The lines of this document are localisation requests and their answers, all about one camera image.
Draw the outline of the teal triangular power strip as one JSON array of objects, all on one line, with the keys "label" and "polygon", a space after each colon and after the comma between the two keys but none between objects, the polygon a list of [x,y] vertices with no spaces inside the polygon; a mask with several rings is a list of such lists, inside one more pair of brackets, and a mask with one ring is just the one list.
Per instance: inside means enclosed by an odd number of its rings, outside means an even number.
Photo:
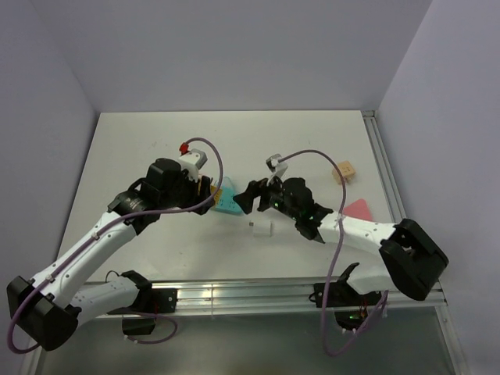
[{"label": "teal triangular power strip", "polygon": [[212,210],[235,216],[242,215],[243,211],[241,207],[234,201],[234,196],[238,193],[239,191],[236,189],[233,181],[229,177],[224,177],[215,197],[216,203],[212,207]]}]

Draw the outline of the yellow cube socket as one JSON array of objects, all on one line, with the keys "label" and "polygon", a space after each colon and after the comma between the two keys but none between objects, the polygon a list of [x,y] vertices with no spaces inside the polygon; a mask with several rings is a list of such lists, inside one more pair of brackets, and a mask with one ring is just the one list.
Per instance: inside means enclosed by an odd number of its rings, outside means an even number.
[{"label": "yellow cube socket", "polygon": [[223,189],[217,188],[212,184],[213,179],[207,176],[200,176],[198,182],[198,196],[202,199],[208,198],[211,194],[216,193],[216,199],[222,194]]}]

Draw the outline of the white charger adapter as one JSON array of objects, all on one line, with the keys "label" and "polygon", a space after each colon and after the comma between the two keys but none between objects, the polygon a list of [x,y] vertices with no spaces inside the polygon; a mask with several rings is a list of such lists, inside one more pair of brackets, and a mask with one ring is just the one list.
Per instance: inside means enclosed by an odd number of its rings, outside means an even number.
[{"label": "white charger adapter", "polygon": [[270,220],[251,221],[252,236],[255,238],[270,238],[273,235],[273,223]]}]

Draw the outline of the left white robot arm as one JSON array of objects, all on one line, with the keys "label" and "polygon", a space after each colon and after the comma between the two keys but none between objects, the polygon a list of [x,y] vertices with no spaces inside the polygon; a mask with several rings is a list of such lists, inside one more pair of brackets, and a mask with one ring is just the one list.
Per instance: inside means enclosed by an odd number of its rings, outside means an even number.
[{"label": "left white robot arm", "polygon": [[83,284],[111,255],[139,236],[163,215],[205,214],[214,204],[211,180],[200,173],[202,152],[176,160],[154,161],[142,177],[120,192],[98,222],[61,258],[26,280],[13,279],[6,288],[11,322],[7,345],[19,348],[13,333],[19,327],[35,347],[52,351],[63,345],[86,322],[116,310],[155,319],[152,283],[130,270],[114,280],[83,289]]}]

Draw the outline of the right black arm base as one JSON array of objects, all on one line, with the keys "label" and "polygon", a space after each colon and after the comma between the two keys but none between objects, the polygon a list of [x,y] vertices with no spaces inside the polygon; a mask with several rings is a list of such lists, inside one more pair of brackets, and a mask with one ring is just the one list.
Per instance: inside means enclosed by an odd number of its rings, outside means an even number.
[{"label": "right black arm base", "polygon": [[330,284],[327,296],[327,308],[348,308],[350,310],[335,311],[336,323],[343,330],[356,332],[368,318],[369,307],[374,307],[382,300],[381,308],[387,304],[387,298],[381,292],[372,291],[365,295],[358,294],[346,283],[334,282]]}]

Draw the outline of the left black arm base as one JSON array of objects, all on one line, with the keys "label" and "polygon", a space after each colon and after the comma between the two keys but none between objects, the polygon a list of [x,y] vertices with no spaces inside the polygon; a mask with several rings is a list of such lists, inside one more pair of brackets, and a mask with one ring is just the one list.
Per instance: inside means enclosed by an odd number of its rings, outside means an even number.
[{"label": "left black arm base", "polygon": [[[177,305],[176,288],[152,288],[144,305],[132,305],[121,312],[122,332],[125,340],[135,344],[155,345],[173,338],[178,330],[178,323],[168,313],[174,313]],[[172,332],[161,339],[145,340],[141,336],[150,335],[161,320],[172,324]]]}]

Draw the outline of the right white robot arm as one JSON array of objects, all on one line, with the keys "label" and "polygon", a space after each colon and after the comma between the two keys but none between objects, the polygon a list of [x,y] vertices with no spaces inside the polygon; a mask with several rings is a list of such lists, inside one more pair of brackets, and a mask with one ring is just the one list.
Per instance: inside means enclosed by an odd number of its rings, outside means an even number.
[{"label": "right white robot arm", "polygon": [[339,298],[349,305],[368,293],[391,289],[423,301],[449,264],[447,255],[416,221],[375,223],[342,216],[316,203],[300,177],[253,180],[234,201],[246,214],[255,203],[260,212],[277,210],[310,241],[339,243],[379,257],[381,265],[363,269],[354,262],[338,278]]}]

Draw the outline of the beige cube socket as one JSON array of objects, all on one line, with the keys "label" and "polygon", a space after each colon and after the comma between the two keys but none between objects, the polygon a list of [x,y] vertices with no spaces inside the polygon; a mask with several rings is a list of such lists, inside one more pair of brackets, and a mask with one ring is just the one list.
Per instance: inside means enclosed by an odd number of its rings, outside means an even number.
[{"label": "beige cube socket", "polygon": [[355,178],[356,171],[354,166],[349,161],[343,161],[337,164],[337,167],[332,169],[332,176],[337,184],[342,182],[349,184]]}]

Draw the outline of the pink triangular power strip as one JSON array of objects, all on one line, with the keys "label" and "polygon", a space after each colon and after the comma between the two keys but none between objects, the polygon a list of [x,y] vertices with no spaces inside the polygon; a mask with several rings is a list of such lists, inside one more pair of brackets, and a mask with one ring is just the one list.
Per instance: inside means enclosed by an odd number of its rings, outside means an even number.
[{"label": "pink triangular power strip", "polygon": [[361,198],[347,205],[343,209],[343,214],[359,220],[372,221],[373,216],[365,199]]}]

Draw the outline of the aluminium rail frame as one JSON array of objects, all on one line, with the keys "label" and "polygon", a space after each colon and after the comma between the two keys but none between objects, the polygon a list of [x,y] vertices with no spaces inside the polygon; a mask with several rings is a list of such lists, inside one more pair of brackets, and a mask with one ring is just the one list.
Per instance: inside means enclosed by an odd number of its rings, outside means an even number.
[{"label": "aluminium rail frame", "polygon": [[[382,158],[371,111],[114,112],[100,115],[57,256],[65,254],[105,205],[157,158],[173,158],[183,141],[209,157],[204,172],[223,174],[242,191],[268,175],[266,159],[292,155],[288,175],[305,178],[314,199],[337,208],[365,199],[377,223],[404,211]],[[349,161],[356,175],[337,184],[332,169]],[[271,237],[253,237],[251,221],[270,220]],[[337,251],[304,239],[270,210],[235,216],[210,211],[168,214],[110,256],[84,283],[97,287],[110,270],[135,270],[154,288],[176,288],[180,327],[157,345],[123,338],[118,316],[100,316],[53,352],[39,352],[39,374],[467,374],[445,294],[423,302],[398,291],[387,317],[360,338],[329,316],[322,349],[320,310],[308,299],[329,267],[381,265],[348,246]]]}]

